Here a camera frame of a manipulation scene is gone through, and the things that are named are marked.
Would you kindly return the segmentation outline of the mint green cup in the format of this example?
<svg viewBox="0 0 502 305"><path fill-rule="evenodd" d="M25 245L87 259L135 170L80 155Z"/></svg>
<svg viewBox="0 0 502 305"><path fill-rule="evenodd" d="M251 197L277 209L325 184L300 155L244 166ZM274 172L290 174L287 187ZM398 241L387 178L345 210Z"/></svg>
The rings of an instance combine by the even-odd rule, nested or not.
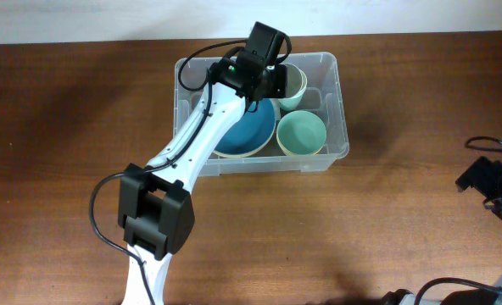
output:
<svg viewBox="0 0 502 305"><path fill-rule="evenodd" d="M279 107L285 111L293 111L295 110L298 105L300 104L302 100L302 95L300 96L293 96L293 97L285 97L285 98L279 98L277 100L277 103L279 104Z"/></svg>

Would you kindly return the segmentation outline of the cream white cup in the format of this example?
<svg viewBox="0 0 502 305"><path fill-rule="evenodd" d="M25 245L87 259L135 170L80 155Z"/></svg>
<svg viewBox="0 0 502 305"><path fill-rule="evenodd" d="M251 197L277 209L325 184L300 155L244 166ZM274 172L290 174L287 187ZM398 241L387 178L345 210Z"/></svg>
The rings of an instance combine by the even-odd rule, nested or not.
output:
<svg viewBox="0 0 502 305"><path fill-rule="evenodd" d="M305 73L300 69L300 72L301 72L301 75L302 75L302 80L303 80L303 83L302 83L302 87L301 87L301 90L298 92L298 94L296 96L300 96L300 95L304 95L304 91L307 87L307 76L305 75Z"/></svg>

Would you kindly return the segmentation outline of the dark blue bowl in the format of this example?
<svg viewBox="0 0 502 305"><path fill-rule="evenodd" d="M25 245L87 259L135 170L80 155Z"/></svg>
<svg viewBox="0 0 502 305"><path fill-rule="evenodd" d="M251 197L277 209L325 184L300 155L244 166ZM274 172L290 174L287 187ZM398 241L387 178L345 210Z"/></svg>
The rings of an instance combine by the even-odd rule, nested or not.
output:
<svg viewBox="0 0 502 305"><path fill-rule="evenodd" d="M263 99L259 102L253 102L251 104L251 110L246 112L243 117L225 133L220 139L220 142L222 140L246 142L249 138L253 138L254 136L268 137L269 135L273 135L275 127L276 114L274 106L270 99Z"/></svg>

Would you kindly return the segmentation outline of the beige bowl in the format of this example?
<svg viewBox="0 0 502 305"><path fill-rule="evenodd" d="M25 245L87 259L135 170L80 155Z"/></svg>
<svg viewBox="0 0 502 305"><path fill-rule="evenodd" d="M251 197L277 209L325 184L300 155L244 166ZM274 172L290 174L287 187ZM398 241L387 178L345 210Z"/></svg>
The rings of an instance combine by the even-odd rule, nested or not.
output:
<svg viewBox="0 0 502 305"><path fill-rule="evenodd" d="M222 140L214 154L222 158L246 158L258 153L261 149L266 147L270 142L273 135L254 136L249 138L246 142L236 140Z"/></svg>

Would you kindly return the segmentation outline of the mint green small bowl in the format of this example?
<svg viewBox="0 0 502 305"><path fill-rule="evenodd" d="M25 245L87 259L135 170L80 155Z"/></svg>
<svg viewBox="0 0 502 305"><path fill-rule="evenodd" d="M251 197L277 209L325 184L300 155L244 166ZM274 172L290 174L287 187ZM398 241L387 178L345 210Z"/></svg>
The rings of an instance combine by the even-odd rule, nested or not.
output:
<svg viewBox="0 0 502 305"><path fill-rule="evenodd" d="M326 140L327 131L325 123L319 116L309 111L298 110L280 119L276 136L322 137Z"/></svg>

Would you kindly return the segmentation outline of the grey cup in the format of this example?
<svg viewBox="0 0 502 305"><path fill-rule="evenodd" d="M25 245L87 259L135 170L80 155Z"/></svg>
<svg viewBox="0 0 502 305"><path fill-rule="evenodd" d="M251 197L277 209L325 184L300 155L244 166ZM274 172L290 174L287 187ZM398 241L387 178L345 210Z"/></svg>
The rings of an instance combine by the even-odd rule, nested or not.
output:
<svg viewBox="0 0 502 305"><path fill-rule="evenodd" d="M302 87L302 75L300 69L293 64L284 64L287 70L287 84L285 98L291 98L298 94Z"/></svg>

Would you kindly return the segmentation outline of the yellow small bowl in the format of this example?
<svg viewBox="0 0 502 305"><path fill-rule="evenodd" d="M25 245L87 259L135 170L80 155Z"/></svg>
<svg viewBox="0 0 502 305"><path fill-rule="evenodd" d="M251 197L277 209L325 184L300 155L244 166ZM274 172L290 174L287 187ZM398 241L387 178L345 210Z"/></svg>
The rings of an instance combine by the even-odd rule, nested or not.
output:
<svg viewBox="0 0 502 305"><path fill-rule="evenodd" d="M317 154L326 144L322 137L277 136L276 141L287 156L309 156Z"/></svg>

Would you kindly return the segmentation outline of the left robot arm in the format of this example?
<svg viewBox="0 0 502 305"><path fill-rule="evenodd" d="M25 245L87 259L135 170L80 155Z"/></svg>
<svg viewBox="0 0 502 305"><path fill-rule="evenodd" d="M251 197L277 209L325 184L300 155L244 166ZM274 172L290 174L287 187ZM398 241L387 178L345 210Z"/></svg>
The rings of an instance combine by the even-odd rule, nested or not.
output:
<svg viewBox="0 0 502 305"><path fill-rule="evenodd" d="M260 22L249 37L205 70L201 102L182 129L148 164L129 164L120 179L118 225L130 258L125 304L160 304L171 257L195 217L191 193L221 138L264 98L284 97L289 36Z"/></svg>

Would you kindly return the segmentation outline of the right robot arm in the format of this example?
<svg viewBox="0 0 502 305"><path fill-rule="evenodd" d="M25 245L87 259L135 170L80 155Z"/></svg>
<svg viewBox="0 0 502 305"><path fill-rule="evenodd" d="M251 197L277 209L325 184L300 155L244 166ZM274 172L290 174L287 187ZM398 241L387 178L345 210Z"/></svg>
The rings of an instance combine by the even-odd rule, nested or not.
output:
<svg viewBox="0 0 502 305"><path fill-rule="evenodd" d="M484 196L483 206L502 220L502 163L480 157L455 181L459 191L471 187ZM442 300L426 299L425 294L434 286L443 284L464 286L463 291L454 291ZM390 291L381 304L502 304L502 275L493 285L485 285L474 280L442 277L428 281L417 293L405 289Z"/></svg>

